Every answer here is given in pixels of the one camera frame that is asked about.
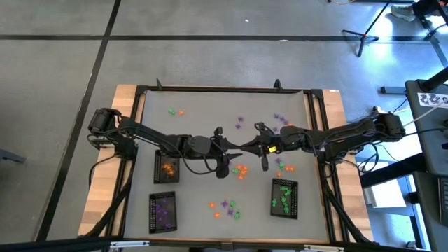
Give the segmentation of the person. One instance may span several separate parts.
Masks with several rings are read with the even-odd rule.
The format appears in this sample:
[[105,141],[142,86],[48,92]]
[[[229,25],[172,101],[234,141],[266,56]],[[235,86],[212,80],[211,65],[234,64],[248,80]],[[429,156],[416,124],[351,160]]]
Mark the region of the person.
[[427,15],[437,14],[438,7],[448,9],[448,0],[418,0],[408,6],[391,6],[391,13],[396,18],[402,18],[412,22],[415,18],[425,17]]

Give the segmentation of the dark floor foot bar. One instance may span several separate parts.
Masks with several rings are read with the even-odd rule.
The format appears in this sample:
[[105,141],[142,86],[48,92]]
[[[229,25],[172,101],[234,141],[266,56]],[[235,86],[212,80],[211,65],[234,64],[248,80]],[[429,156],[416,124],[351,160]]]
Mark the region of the dark floor foot bar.
[[406,95],[407,91],[404,87],[380,87],[380,93],[383,95]]

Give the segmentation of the black computer keyboard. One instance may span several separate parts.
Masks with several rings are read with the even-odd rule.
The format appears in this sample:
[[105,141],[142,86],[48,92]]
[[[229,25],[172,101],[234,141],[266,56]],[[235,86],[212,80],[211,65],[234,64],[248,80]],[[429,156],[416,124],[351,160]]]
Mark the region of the black computer keyboard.
[[448,227],[448,177],[438,179],[440,222]]

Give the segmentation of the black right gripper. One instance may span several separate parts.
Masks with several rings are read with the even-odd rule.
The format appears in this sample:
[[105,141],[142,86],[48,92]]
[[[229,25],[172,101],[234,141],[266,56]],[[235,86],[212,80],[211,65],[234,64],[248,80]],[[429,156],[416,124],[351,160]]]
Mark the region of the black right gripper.
[[260,138],[255,137],[253,140],[242,144],[241,150],[254,155],[261,155],[262,170],[267,172],[269,170],[267,155],[272,152],[276,152],[275,150],[270,150],[270,148],[277,148],[279,144],[279,137],[263,122],[259,123],[259,133]]

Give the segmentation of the dark operator desk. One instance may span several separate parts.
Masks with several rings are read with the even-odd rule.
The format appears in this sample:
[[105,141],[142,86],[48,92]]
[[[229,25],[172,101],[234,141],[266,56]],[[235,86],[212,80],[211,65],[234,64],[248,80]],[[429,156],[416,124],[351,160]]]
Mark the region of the dark operator desk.
[[438,179],[448,177],[448,149],[442,147],[448,144],[448,128],[439,130],[445,121],[448,122],[448,108],[420,106],[417,100],[418,92],[448,95],[448,86],[441,85],[432,92],[424,92],[416,81],[407,81],[405,87],[428,169],[414,173],[414,181],[430,248],[434,252],[448,252],[448,227],[440,222],[438,191]]

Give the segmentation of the silver metal bracket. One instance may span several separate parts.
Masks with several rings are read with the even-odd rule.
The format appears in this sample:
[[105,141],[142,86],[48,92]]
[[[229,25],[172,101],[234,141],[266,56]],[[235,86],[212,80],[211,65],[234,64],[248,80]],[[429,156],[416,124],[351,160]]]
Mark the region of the silver metal bracket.
[[131,241],[112,241],[110,243],[110,249],[126,249],[135,247],[150,246],[151,242],[148,240],[131,240]]
[[305,244],[303,251],[313,252],[345,252],[343,247]]

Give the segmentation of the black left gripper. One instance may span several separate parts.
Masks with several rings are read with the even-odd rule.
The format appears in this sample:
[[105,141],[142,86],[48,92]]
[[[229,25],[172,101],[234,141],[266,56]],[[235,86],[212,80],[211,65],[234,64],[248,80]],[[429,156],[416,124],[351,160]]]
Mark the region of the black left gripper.
[[222,133],[223,128],[217,127],[213,132],[213,136],[211,137],[211,144],[218,152],[217,168],[216,168],[216,177],[218,179],[224,179],[230,173],[228,167],[230,160],[242,155],[241,153],[229,153],[221,146],[221,141],[223,140],[223,145],[226,149],[241,148],[241,146],[228,141],[227,138],[223,139]]

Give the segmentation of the black frame beam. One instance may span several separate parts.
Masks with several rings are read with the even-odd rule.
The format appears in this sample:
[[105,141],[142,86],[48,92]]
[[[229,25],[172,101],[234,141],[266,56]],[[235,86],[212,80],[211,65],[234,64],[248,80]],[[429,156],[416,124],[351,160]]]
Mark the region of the black frame beam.
[[148,240],[150,246],[145,247],[193,247],[201,249],[284,249],[303,251],[305,244],[343,247],[345,252],[432,252],[411,248],[396,248],[378,244],[358,244],[336,241],[333,243],[316,243],[311,241],[219,241],[219,240],[187,240],[187,239],[134,239],[122,237],[78,237],[50,241],[30,241],[14,244],[0,244],[0,252],[91,252],[110,249],[114,241]]

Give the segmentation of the white printed label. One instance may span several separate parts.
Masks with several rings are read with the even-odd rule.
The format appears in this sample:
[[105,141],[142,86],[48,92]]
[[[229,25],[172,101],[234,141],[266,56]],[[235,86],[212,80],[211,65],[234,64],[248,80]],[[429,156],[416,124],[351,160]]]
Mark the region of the white printed label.
[[420,106],[448,109],[448,94],[417,93]]

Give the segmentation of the black slanted post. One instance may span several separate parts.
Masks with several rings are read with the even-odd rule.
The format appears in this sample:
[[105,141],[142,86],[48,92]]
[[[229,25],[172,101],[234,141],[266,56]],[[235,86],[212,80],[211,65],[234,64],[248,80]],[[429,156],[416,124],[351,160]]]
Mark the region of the black slanted post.
[[424,92],[431,92],[432,90],[438,88],[442,84],[448,81],[448,67],[429,78],[428,80],[423,80],[419,83],[419,88]]

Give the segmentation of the black desk leg bar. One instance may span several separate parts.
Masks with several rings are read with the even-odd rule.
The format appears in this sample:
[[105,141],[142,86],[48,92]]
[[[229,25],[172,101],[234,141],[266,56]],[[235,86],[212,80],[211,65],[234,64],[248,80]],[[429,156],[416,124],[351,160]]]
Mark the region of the black desk leg bar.
[[368,188],[407,176],[412,172],[426,172],[427,170],[424,154],[419,153],[386,167],[361,175],[360,183],[363,188]]

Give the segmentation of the black tripod stand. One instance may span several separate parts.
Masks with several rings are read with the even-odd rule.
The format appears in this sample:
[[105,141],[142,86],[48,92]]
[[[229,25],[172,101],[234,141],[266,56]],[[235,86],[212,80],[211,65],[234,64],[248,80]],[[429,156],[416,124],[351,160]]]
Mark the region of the black tripod stand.
[[347,29],[343,29],[342,30],[343,34],[353,35],[360,41],[358,52],[356,53],[357,57],[361,57],[362,56],[363,49],[364,49],[364,47],[366,46],[367,43],[369,43],[369,42],[376,42],[376,41],[379,40],[378,36],[372,36],[372,35],[370,35],[370,32],[371,32],[372,28],[376,25],[378,19],[383,15],[384,11],[389,7],[389,5],[392,2],[392,0],[364,0],[364,1],[372,2],[372,3],[385,3],[385,5],[379,11],[379,13],[376,15],[374,20],[370,23],[369,27],[363,33],[356,32],[356,31],[351,31],[351,30],[347,30]]

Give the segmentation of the black plastic slotted basket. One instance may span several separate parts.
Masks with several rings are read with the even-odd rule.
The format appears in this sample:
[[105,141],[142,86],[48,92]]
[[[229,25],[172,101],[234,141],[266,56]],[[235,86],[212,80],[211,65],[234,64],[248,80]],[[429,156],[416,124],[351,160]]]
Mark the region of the black plastic slotted basket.
[[[292,190],[292,193],[285,196],[284,192],[280,191],[279,187],[284,186],[286,190]],[[286,197],[286,203],[281,202],[281,196]],[[272,200],[276,199],[277,204],[272,207]],[[288,207],[289,213],[284,213],[283,208]],[[298,182],[280,178],[272,179],[271,200],[270,200],[270,215],[280,218],[297,219],[298,218]]]
[[[163,204],[162,199],[167,198],[168,203]],[[161,205],[163,210],[156,211],[156,206]],[[174,191],[159,192],[149,195],[149,233],[157,234],[173,232],[177,230],[176,194]],[[171,228],[165,228],[165,224],[171,224]]]
[[[171,165],[174,175],[168,175],[168,171],[162,168],[163,165]],[[153,182],[158,183],[178,183],[180,181],[179,157],[177,154],[155,151]]]

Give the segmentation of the grey floor foot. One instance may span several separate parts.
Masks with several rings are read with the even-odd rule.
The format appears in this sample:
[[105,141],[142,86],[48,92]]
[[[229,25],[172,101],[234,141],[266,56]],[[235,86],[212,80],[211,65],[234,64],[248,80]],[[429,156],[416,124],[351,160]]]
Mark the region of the grey floor foot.
[[0,148],[0,161],[2,160],[10,160],[16,163],[24,163],[26,161],[26,157],[22,157],[10,151],[4,150]]

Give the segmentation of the black aluminium table frame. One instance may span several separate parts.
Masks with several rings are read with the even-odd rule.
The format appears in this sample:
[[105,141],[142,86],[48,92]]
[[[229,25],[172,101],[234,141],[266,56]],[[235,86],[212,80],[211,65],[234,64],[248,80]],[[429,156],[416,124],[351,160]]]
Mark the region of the black aluminium table frame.
[[[342,105],[341,94],[338,90],[311,90],[311,89],[283,89],[278,92],[275,88],[267,87],[212,87],[212,86],[166,86],[158,90],[155,86],[143,85],[119,85],[115,91],[112,107],[119,110],[124,116],[130,116],[142,122],[144,116],[144,106],[146,96],[149,92],[212,92],[212,93],[254,93],[254,94],[281,94],[289,95],[301,93],[304,96],[305,111],[307,113],[308,127],[306,128],[331,128],[339,127],[346,122],[346,115]],[[232,239],[232,238],[186,238],[187,240],[219,240],[219,241],[249,241],[249,242],[316,242],[330,243],[331,241],[352,241],[345,225],[341,223],[341,218],[336,210],[325,203],[323,199],[323,189],[319,175],[319,165],[315,158],[316,173],[321,193],[321,203],[325,217],[327,238],[326,240],[313,239]],[[181,239],[169,238],[168,232],[150,234],[148,238],[134,239]]]

